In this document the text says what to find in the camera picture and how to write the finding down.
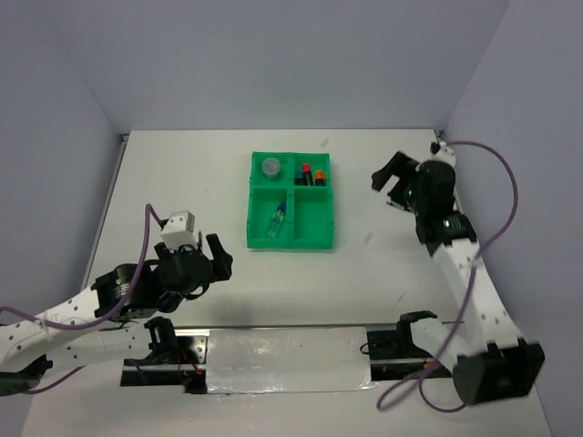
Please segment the blue pen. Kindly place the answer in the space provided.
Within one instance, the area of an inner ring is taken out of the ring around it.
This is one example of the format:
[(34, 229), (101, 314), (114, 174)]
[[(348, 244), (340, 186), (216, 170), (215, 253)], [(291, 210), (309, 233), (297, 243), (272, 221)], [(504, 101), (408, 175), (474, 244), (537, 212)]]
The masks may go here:
[(393, 201), (391, 201), (391, 200), (388, 200), (388, 201), (386, 202), (386, 205), (388, 205), (388, 206), (390, 206), (390, 207), (392, 207), (392, 208), (397, 208), (397, 209), (400, 209), (400, 210), (407, 210), (407, 207), (404, 207), (403, 205), (401, 205), (401, 204), (399, 204), (399, 203), (396, 203), (396, 202), (393, 202)]

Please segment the blue-capped black highlighter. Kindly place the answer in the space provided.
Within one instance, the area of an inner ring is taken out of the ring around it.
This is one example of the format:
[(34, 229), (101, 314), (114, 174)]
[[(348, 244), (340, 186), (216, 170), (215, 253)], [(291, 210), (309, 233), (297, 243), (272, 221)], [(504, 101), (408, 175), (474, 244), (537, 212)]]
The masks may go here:
[(301, 171), (295, 172), (295, 185), (296, 186), (303, 186), (304, 185), (304, 177)]

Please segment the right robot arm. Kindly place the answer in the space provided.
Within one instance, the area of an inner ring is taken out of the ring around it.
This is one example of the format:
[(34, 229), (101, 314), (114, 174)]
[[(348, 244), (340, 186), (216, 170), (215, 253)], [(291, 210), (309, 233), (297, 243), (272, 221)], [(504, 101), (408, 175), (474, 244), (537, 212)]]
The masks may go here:
[(397, 152), (372, 175), (391, 205), (414, 215), (415, 232), (452, 291), (459, 313), (451, 327), (430, 310), (401, 315), (396, 346), (406, 356), (428, 353), (450, 372), (466, 406), (527, 396), (545, 361), (536, 341), (527, 341), (509, 316), (490, 278), (469, 218), (455, 201), (455, 159), (438, 155), (424, 162)]

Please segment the clear round container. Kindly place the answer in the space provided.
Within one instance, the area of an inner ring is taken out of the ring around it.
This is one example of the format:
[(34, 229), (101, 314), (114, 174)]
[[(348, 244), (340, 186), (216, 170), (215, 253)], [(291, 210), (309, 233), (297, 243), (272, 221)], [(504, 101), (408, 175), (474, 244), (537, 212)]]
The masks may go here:
[(281, 162), (277, 158), (265, 158), (261, 162), (261, 171), (268, 180), (276, 180), (281, 174)]

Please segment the orange-capped black highlighter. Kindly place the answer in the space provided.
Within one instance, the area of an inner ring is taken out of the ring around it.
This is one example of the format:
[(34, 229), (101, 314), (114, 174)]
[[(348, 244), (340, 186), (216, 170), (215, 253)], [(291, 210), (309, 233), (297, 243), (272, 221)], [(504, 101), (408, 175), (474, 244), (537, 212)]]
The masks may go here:
[(326, 177), (323, 170), (317, 169), (314, 173), (314, 185), (324, 187), (326, 185)]

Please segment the clear spray bottle blue cap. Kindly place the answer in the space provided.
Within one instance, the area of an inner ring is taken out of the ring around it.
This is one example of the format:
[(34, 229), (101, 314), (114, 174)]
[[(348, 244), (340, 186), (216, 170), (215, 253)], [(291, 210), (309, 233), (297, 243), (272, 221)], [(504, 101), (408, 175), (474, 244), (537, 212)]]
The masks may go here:
[(275, 239), (281, 229), (281, 225), (285, 220), (286, 215), (286, 202), (283, 201), (275, 209), (273, 215), (271, 216), (269, 225), (267, 227), (266, 235), (268, 238)]

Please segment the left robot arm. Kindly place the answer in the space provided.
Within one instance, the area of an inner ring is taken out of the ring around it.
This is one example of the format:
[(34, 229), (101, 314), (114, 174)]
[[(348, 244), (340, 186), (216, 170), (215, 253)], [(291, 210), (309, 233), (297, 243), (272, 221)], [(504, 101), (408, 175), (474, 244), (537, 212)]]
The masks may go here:
[(45, 376), (93, 363), (123, 359), (172, 361), (179, 340), (168, 314), (202, 297), (232, 275), (233, 257), (215, 234), (176, 249), (164, 243), (157, 257), (121, 264), (75, 297), (1, 328), (1, 393), (37, 394)]

